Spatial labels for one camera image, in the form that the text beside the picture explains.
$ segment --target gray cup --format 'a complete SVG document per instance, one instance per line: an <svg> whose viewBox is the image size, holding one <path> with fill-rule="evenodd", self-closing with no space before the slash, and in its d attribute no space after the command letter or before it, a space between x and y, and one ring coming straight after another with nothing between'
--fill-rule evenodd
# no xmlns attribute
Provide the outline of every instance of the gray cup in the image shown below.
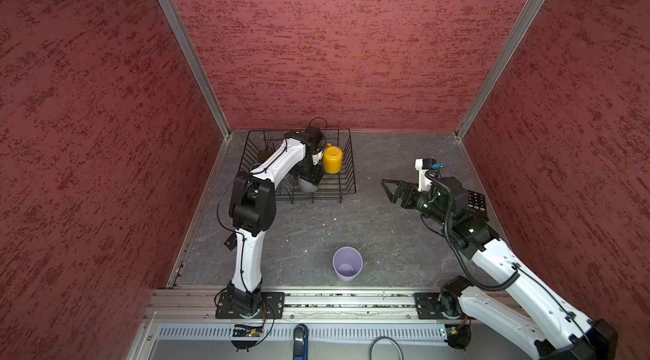
<svg viewBox="0 0 650 360"><path fill-rule="evenodd" d="M362 255L351 247L342 247L334 253L331 260L336 276L343 283L352 281L363 268Z"/></svg>

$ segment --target black wire basket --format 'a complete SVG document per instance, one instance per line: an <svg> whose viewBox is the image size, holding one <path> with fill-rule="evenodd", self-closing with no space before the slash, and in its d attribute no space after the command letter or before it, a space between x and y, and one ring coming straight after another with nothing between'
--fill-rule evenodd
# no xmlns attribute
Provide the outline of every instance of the black wire basket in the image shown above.
<svg viewBox="0 0 650 360"><path fill-rule="evenodd" d="M284 135L289 130L250 130L246 136L246 145L239 162L239 171L250 172L251 167L260 164L262 153L269 155L274 152L278 145L284 141ZM276 201L301 201L317 199L338 199L343 202L344 195L357 192L357 185L354 182L354 158L352 155L352 136L349 128L327 128L321 129L325 136L325 142L336 145L343 150L343 163L341 170L336 174L325 173L321 184L316 192L307 193L300 190L297 181L291 175L282 179L276 189Z"/></svg>

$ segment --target yellow mug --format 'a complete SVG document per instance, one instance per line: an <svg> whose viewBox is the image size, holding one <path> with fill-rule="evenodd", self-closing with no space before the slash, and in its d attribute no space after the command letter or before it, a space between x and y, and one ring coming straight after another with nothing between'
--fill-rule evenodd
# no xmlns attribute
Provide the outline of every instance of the yellow mug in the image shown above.
<svg viewBox="0 0 650 360"><path fill-rule="evenodd" d="M335 145L327 144L323 150L323 169L330 174L336 174L343 164L343 151Z"/></svg>

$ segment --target black mounting plate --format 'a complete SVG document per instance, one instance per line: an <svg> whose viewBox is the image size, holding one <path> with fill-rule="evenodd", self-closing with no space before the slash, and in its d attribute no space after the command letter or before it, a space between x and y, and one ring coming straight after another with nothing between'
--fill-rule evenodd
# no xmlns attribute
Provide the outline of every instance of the black mounting plate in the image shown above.
<svg viewBox="0 0 650 360"><path fill-rule="evenodd" d="M262 301L266 304L266 316L268 319L272 319L275 313L275 319L282 318L282 312L284 311L284 292L262 292ZM262 311L257 311L257 313L250 318L245 318L245 314L242 314L239 311L239 307L233 305L232 300L228 297L228 294L221 294L219 302L216 306L215 318L216 319L236 319L236 320L246 320L246 319L262 319Z"/></svg>
<svg viewBox="0 0 650 360"><path fill-rule="evenodd" d="M413 297L415 298L415 308L417 309L418 319L447 319L440 311L438 296L440 296L439 292L416 292L413 294Z"/></svg>

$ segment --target red textured wall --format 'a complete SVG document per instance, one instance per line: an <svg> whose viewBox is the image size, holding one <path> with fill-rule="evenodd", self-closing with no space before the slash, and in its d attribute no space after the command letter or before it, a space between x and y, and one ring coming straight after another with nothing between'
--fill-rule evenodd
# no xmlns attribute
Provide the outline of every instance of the red textured wall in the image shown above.
<svg viewBox="0 0 650 360"><path fill-rule="evenodd" d="M453 131L526 0L175 0L232 128Z"/></svg>
<svg viewBox="0 0 650 360"><path fill-rule="evenodd" d="M650 0L547 0L465 142L515 252L647 359Z"/></svg>
<svg viewBox="0 0 650 360"><path fill-rule="evenodd" d="M0 357L121 359L218 129L157 0L0 7Z"/></svg>

